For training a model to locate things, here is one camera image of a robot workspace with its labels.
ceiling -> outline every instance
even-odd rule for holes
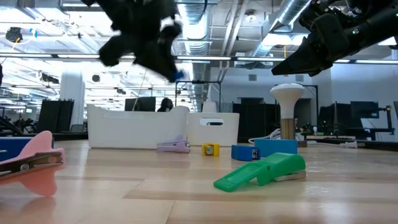
[[[81,4],[80,0],[64,0],[61,7],[57,5],[58,1],[54,0],[33,1],[35,7],[13,7],[6,4],[8,1],[4,2],[0,3],[0,52],[2,53],[96,54],[111,36],[117,34],[110,29],[111,21],[104,12],[101,12],[98,8],[88,9]],[[246,16],[243,16],[240,26],[237,24],[233,26],[238,33],[231,47],[231,55],[250,52],[261,43],[264,38],[262,33],[264,20],[267,15],[271,15],[279,9],[280,2],[281,0],[248,2],[246,11],[253,9],[253,15],[256,19],[249,21],[246,20]],[[211,5],[208,6],[207,39],[193,41],[182,35],[174,43],[173,51],[175,55],[187,54],[187,43],[201,41],[209,43],[207,55],[224,54],[224,52],[221,53],[221,49],[223,48],[228,21],[231,19],[237,20],[239,14],[245,12],[240,12],[242,6],[239,6],[237,14],[232,16],[232,1],[209,0],[209,3]],[[10,27],[22,28],[23,41],[21,43],[14,44],[6,40],[5,34]],[[184,26],[184,34],[196,32],[195,30],[188,30],[189,28],[190,26]],[[286,57],[296,49],[297,45],[292,44],[280,48],[273,47],[270,54],[274,57]],[[391,51],[387,46],[375,45],[361,51],[354,57],[377,59],[385,58],[390,54]],[[18,86],[18,88],[3,88],[2,92],[0,91],[2,94],[0,99],[3,98],[2,101],[0,100],[0,106],[24,103],[39,105],[38,102],[42,98],[58,98],[59,85],[52,84],[53,88],[46,88],[45,86],[48,83],[40,79],[40,74],[44,73],[61,80],[62,68],[72,63],[54,60],[28,60],[26,58],[0,58],[0,62],[4,70],[3,85]],[[196,71],[192,63],[185,62],[177,65],[185,70],[186,80],[194,78],[193,74]],[[125,98],[138,95],[158,96],[158,104],[160,104],[163,97],[173,98],[175,95],[175,85],[168,84],[153,72],[133,66],[130,62],[122,62],[112,68],[106,68],[99,62],[81,62],[79,66],[84,68],[87,87],[86,103],[95,103],[111,110],[122,110]],[[235,75],[231,75],[231,79],[227,81],[234,84],[234,80],[237,82],[239,80],[233,78],[236,74],[248,75],[250,73],[242,68],[230,68],[227,76],[229,74]],[[93,75],[100,75],[101,81],[94,82],[92,80]],[[207,79],[213,77],[215,78],[216,75],[209,75]],[[117,93],[114,87],[125,90],[126,94]],[[181,94],[178,95],[178,104],[186,105],[192,111],[197,110],[198,102],[206,96],[205,85],[198,88],[191,84],[183,87],[182,84],[179,84],[178,89],[181,89]]]

blue object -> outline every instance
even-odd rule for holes
[[[32,138],[0,138],[0,162],[17,157]]]
[[[184,77],[184,72],[181,70],[181,71],[178,71],[176,74],[175,74],[175,79],[176,80],[179,80],[180,78],[183,78]]]
[[[260,149],[254,146],[232,145],[231,157],[239,161],[253,161],[260,159]]]
[[[267,157],[277,152],[297,154],[297,140],[256,139],[254,146],[260,149],[261,157]]]

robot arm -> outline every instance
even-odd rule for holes
[[[331,9],[336,0],[312,1],[300,16],[310,31],[291,56],[272,69],[274,75],[308,73],[311,77],[338,59],[398,35],[398,0],[350,0],[355,16]]]

ceiling duct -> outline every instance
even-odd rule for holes
[[[299,17],[301,12],[308,6],[310,0],[284,0],[280,9],[267,15],[263,25],[262,33],[265,34],[263,41],[247,56],[265,57],[273,48],[273,45],[267,44],[266,37],[272,30],[280,32],[288,32],[293,30],[293,23]],[[254,68],[271,68],[272,65],[266,63],[251,62],[236,67],[254,69]]]
[[[178,4],[178,10],[181,18],[185,21],[183,35],[188,41],[185,43],[187,54],[189,55],[206,55],[208,54],[208,10],[203,13],[203,1],[197,1],[192,4]],[[193,63],[192,64],[193,80],[210,81],[210,64]],[[194,85],[193,92],[201,93],[202,86]],[[197,99],[197,108],[200,108],[201,102]]]

yellow object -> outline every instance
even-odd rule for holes
[[[220,155],[220,144],[204,143],[201,146],[201,154],[203,156],[219,156]]]

